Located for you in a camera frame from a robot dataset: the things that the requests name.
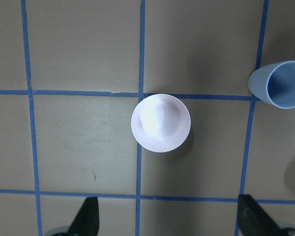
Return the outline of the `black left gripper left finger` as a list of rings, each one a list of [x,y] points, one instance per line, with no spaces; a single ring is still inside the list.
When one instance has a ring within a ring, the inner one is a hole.
[[[70,236],[97,236],[99,232],[99,204],[97,197],[88,197],[70,225]]]

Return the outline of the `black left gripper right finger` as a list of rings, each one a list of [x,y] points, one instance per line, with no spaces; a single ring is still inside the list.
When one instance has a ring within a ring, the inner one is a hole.
[[[240,194],[238,196],[237,223],[244,236],[285,235],[285,231],[248,194]]]

